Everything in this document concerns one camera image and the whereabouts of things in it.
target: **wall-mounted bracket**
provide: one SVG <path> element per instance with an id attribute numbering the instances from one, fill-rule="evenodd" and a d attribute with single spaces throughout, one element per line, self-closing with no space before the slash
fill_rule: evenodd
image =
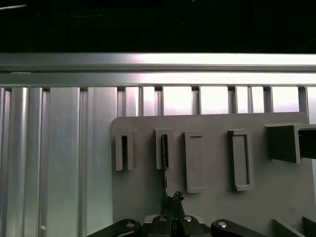
<path id="1" fill-rule="evenodd" d="M 135 161 L 135 131 L 118 130 L 115 134 L 115 157 L 116 170 L 123 170 L 127 164 L 128 170 L 133 170 L 136 166 Z"/>
<path id="2" fill-rule="evenodd" d="M 173 168 L 173 133 L 171 128 L 155 129 L 156 136 L 156 164 L 162 169 L 162 156 L 166 156 L 167 167 Z"/>
<path id="3" fill-rule="evenodd" d="M 204 184 L 204 150 L 201 132 L 185 132 L 187 191 L 201 193 Z"/>
<path id="4" fill-rule="evenodd" d="M 278 159 L 299 164 L 301 158 L 316 159 L 316 125 L 266 125 L 269 154 Z"/>
<path id="5" fill-rule="evenodd" d="M 229 150 L 233 181 L 236 191 L 254 188 L 253 157 L 250 132 L 244 129 L 229 130 Z"/>

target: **screw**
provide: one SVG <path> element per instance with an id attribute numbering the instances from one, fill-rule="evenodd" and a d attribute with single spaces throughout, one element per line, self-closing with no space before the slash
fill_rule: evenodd
<path id="1" fill-rule="evenodd" d="M 160 221 L 167 221 L 167 218 L 165 218 L 164 216 L 160 216 Z"/>
<path id="2" fill-rule="evenodd" d="M 126 225 L 126 227 L 129 227 L 129 228 L 132 228 L 134 226 L 135 226 L 134 223 L 131 223 L 131 222 L 127 223 L 127 225 Z"/>
<path id="3" fill-rule="evenodd" d="M 190 222 L 192 221 L 192 218 L 190 216 L 185 216 L 183 220 Z"/>
<path id="4" fill-rule="evenodd" d="M 226 228 L 227 224 L 225 222 L 220 221 L 219 223 L 217 223 L 218 226 L 222 227 L 222 228 Z"/>

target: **metal frame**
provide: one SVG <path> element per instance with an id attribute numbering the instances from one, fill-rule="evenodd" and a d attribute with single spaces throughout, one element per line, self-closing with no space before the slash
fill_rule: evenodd
<path id="1" fill-rule="evenodd" d="M 308 86 L 316 84 L 316 55 L 0 54 L 0 72 L 8 87 Z"/>

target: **corrugated metal wall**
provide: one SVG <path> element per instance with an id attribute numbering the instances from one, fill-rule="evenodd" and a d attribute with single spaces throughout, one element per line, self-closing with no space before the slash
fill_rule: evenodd
<path id="1" fill-rule="evenodd" d="M 120 116 L 309 112 L 316 87 L 0 89 L 0 236 L 84 237 L 112 222 Z"/>

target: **dark ceiling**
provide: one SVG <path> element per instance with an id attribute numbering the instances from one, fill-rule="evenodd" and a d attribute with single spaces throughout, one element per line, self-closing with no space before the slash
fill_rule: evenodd
<path id="1" fill-rule="evenodd" d="M 25 3 L 6 1 L 0 5 Z M 1 52 L 316 52 L 311 0 L 27 4 L 0 11 Z"/>

